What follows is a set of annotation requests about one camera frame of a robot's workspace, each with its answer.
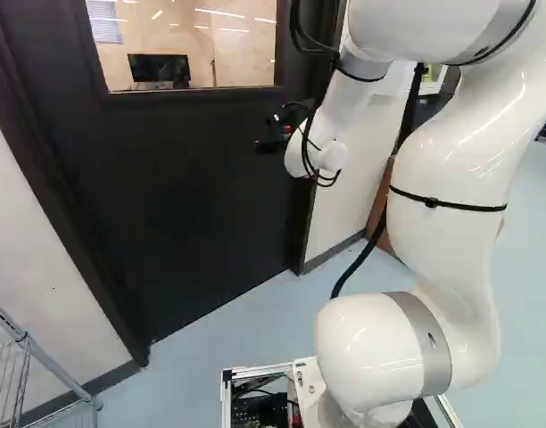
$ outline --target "black door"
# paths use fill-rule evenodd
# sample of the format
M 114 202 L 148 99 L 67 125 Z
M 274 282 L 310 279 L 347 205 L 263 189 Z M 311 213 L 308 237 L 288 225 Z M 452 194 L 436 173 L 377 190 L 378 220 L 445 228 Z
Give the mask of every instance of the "black door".
M 135 11 L 120 16 L 123 6 Z M 127 313 L 152 340 L 286 267 L 294 183 L 282 154 L 259 157 L 254 140 L 267 134 L 266 115 L 308 96 L 316 77 L 290 45 L 287 10 L 285 0 L 0 0 L 17 73 L 116 279 L 106 286 L 137 309 Z M 304 5 L 313 34 L 324 12 Z M 142 34 L 118 62 L 106 58 L 105 46 L 133 37 L 124 27 L 133 20 L 150 25 L 161 48 L 140 45 Z M 269 53 L 257 58 L 247 44 L 263 34 Z M 248 87 L 211 88 L 231 85 Z

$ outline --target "blue floor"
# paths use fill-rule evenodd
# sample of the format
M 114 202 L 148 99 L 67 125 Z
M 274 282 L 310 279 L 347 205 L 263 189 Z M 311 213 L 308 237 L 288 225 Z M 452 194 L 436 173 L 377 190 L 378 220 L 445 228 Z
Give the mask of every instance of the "blue floor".
M 546 146 L 531 146 L 510 202 L 493 272 L 502 361 L 484 384 L 449 394 L 468 428 L 546 425 Z M 315 315 L 364 243 L 305 277 L 284 272 L 155 344 L 146 370 L 101 395 L 100 426 L 218 428 L 221 369 L 313 355 Z M 375 251 L 345 293 L 414 283 L 408 269 Z

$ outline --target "door frame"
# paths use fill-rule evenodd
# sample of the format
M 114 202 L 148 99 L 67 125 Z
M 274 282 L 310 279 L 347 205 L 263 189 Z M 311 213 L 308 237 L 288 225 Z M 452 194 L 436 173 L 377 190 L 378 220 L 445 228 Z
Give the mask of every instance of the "door frame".
M 285 22 L 285 0 L 277 0 L 277 19 Z M 225 103 L 235 91 L 243 99 L 253 100 L 264 95 L 280 94 L 282 86 L 188 90 L 177 94 L 175 91 L 144 94 L 111 94 L 106 87 L 94 41 L 88 38 L 90 26 L 88 18 L 81 16 L 84 0 L 68 0 L 63 3 L 74 18 L 73 25 L 81 35 L 83 52 L 89 58 L 89 75 L 95 80 L 103 102 L 109 107 L 119 108 L 144 102 L 159 103 L 196 100 Z M 343 11 L 346 2 L 325 0 L 318 16 L 328 25 L 315 25 L 310 33 L 318 35 L 321 42 L 338 45 L 343 24 Z M 281 31 L 277 32 L 276 55 L 284 55 L 289 43 L 284 42 Z M 276 74 L 283 72 L 284 62 L 276 63 Z M 307 93 L 327 80 L 329 61 L 317 59 L 310 66 L 310 87 Z M 0 25 L 0 128 L 12 154 L 19 164 L 32 191 L 51 225 L 58 234 L 91 293 L 108 317 L 115 331 L 122 339 L 131 357 L 139 366 L 147 366 L 150 340 L 141 323 L 139 307 L 128 296 L 120 293 L 121 278 L 109 268 L 103 257 L 99 242 L 94 236 L 84 211 L 73 196 L 66 180 L 63 166 L 54 154 L 49 142 L 49 133 L 38 117 L 37 106 L 29 98 L 29 93 L 17 71 L 5 33 Z M 291 195 L 291 209 L 287 219 L 287 266 L 294 272 L 302 272 L 308 241 L 312 207 L 316 186 L 311 180 L 295 180 Z

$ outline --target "glass pane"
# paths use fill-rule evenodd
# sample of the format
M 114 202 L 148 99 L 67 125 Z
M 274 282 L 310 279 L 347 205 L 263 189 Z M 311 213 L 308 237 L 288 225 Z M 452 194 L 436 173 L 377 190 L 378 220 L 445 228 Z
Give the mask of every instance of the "glass pane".
M 277 0 L 86 0 L 111 92 L 273 86 Z

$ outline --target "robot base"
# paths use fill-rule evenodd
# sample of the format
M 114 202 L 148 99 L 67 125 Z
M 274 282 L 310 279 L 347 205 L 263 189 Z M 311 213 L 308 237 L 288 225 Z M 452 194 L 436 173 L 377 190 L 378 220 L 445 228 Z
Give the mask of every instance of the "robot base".
M 314 357 L 300 358 L 290 363 L 272 366 L 238 367 L 224 370 L 221 376 L 222 428 L 234 428 L 241 426 L 240 423 L 245 426 L 243 421 L 236 417 L 236 408 L 239 407 L 239 399 L 236 399 L 236 396 L 240 396 L 240 392 L 244 388 L 246 390 L 251 388 L 252 390 L 275 392 L 277 407 L 279 397 L 284 397 L 281 398 L 281 401 L 288 401 L 288 403 L 298 402 L 298 407 L 287 403 L 285 416 L 281 415 L 281 417 L 277 418 L 279 423 L 267 424 L 267 426 L 291 428 L 356 428 L 358 426 L 343 414 L 334 399 L 328 394 L 327 386 L 323 381 L 317 360 Z M 249 397 L 250 394 L 243 393 L 241 395 Z M 450 427 L 463 428 L 445 397 L 436 397 L 435 401 Z M 403 408 L 406 405 L 410 406 L 411 403 L 400 403 L 400 414 L 402 412 L 404 415 L 409 413 L 409 410 Z M 376 409 L 374 416 L 382 422 L 385 422 L 383 414 L 391 415 L 394 418 L 396 415 L 394 409 L 389 407 L 381 407 L 383 413 L 379 413 L 380 409 Z M 296 414 L 298 414 L 298 424 L 294 419 Z M 393 425 L 380 424 L 373 426 L 382 428 Z M 413 403 L 408 419 L 401 425 L 401 428 L 414 427 L 437 428 L 434 417 L 422 399 Z

